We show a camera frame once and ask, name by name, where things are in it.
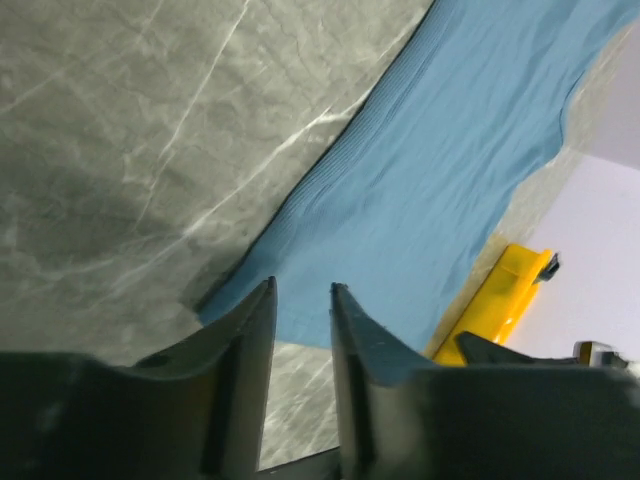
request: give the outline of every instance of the blue cloth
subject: blue cloth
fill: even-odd
[[[330,345],[329,288],[421,350],[576,84],[640,0],[436,0],[347,130],[201,311],[278,281],[277,337]]]

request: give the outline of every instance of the yellow plastic object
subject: yellow plastic object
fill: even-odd
[[[465,365],[455,343],[456,336],[464,331],[503,345],[538,293],[540,285],[536,279],[552,256],[551,250],[536,253],[520,245],[509,245],[433,360],[452,367]]]

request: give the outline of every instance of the white wall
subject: white wall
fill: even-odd
[[[640,26],[622,52],[590,153],[640,170]]]
[[[562,357],[597,340],[640,360],[640,171],[585,158],[528,246],[559,251],[563,264],[508,346]]]

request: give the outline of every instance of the black plastic part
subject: black plastic part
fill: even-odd
[[[553,257],[551,257],[549,263],[540,271],[540,273],[536,277],[535,283],[548,282],[555,276],[556,273],[558,273],[558,270],[560,270],[561,266],[562,264],[560,263],[560,255],[556,253],[553,255]]]
[[[276,323],[275,281],[131,368],[0,354],[0,479],[251,479]]]
[[[275,281],[132,368],[0,354],[0,479],[627,480],[640,387],[612,368],[533,359],[478,337],[441,368],[333,285],[340,447],[256,473]]]
[[[456,343],[467,365],[578,365],[577,358],[534,358],[497,345],[471,332],[456,337]]]
[[[629,362],[620,357],[616,352],[604,352],[601,356],[603,366],[618,368],[621,370],[629,366]]]
[[[631,375],[523,364],[517,354],[436,367],[345,287],[332,294],[346,479],[640,478],[640,386]]]

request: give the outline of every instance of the gray marble surface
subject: gray marble surface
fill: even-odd
[[[0,350],[128,364],[195,331],[431,1],[0,0]],[[278,344],[263,465],[335,444],[329,352]]]

